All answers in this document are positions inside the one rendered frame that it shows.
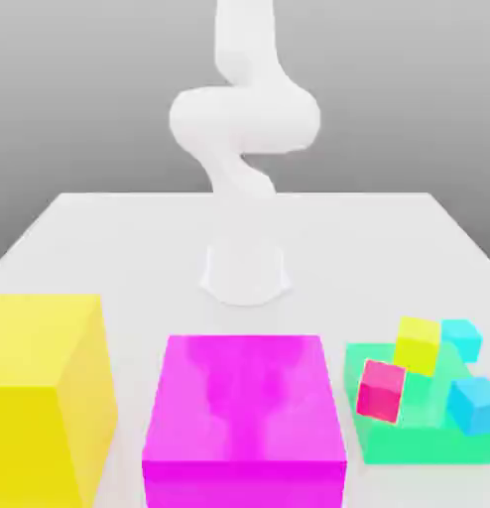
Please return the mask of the small blue cube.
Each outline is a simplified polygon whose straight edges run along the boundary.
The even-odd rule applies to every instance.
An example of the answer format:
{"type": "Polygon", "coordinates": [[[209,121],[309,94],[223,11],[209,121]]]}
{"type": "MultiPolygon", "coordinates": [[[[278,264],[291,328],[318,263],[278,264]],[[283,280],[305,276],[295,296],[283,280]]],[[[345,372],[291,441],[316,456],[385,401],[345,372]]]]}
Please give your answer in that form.
{"type": "Polygon", "coordinates": [[[447,410],[465,435],[490,434],[490,379],[470,376],[453,380],[447,410]]]}

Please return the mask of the small cyan cube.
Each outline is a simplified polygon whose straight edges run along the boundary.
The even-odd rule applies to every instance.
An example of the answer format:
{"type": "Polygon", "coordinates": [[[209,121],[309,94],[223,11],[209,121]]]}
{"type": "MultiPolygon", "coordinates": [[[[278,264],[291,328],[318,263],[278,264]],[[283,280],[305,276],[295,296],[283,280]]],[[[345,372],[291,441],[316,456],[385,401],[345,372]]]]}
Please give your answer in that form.
{"type": "Polygon", "coordinates": [[[475,363],[483,341],[482,333],[468,319],[444,319],[441,322],[441,339],[452,343],[465,363],[475,363]]]}

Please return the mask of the large green box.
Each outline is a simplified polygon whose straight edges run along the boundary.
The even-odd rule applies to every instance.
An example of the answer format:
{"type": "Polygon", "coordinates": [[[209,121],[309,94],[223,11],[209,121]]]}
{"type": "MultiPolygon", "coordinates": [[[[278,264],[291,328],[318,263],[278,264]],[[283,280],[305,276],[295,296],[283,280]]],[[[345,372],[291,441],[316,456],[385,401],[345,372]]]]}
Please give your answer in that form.
{"type": "Polygon", "coordinates": [[[465,434],[447,411],[451,381],[471,375],[455,346],[443,344],[431,377],[408,373],[398,421],[383,422],[356,413],[365,361],[393,360],[392,343],[349,343],[345,349],[344,390],[367,464],[489,464],[490,434],[465,434]]]}

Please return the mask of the small pink cube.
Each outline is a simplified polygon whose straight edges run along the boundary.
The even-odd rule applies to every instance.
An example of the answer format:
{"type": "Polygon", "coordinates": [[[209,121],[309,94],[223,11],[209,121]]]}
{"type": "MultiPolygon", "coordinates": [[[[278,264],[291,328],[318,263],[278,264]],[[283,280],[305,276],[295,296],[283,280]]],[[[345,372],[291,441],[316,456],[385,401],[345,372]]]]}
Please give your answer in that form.
{"type": "Polygon", "coordinates": [[[356,413],[396,424],[406,373],[404,367],[367,358],[358,384],[356,413]]]}

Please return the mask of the large magenta box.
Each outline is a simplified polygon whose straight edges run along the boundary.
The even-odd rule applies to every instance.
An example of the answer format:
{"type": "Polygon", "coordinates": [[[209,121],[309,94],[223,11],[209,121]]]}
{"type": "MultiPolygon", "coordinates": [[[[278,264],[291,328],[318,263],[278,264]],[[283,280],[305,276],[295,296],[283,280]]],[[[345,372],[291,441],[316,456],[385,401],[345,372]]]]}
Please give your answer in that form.
{"type": "Polygon", "coordinates": [[[147,508],[343,508],[316,335],[173,335],[142,451],[147,508]]]}

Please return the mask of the small yellow cube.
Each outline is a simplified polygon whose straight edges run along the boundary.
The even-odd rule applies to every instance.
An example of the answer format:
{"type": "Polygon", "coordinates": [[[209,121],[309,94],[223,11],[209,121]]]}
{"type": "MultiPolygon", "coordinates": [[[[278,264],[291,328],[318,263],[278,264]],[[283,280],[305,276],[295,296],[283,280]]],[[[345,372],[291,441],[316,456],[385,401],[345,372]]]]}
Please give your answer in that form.
{"type": "Polygon", "coordinates": [[[431,377],[440,347],[440,323],[419,317],[401,317],[393,363],[415,374],[431,377]]]}

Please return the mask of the large yellow box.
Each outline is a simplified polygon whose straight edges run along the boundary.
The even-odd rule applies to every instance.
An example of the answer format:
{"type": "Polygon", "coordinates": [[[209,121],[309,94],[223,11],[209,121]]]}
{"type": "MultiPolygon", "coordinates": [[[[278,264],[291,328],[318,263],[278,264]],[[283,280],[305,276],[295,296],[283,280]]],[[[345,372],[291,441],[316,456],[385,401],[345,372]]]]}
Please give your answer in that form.
{"type": "Polygon", "coordinates": [[[92,508],[117,422],[97,295],[0,295],[0,508],[92,508]]]}

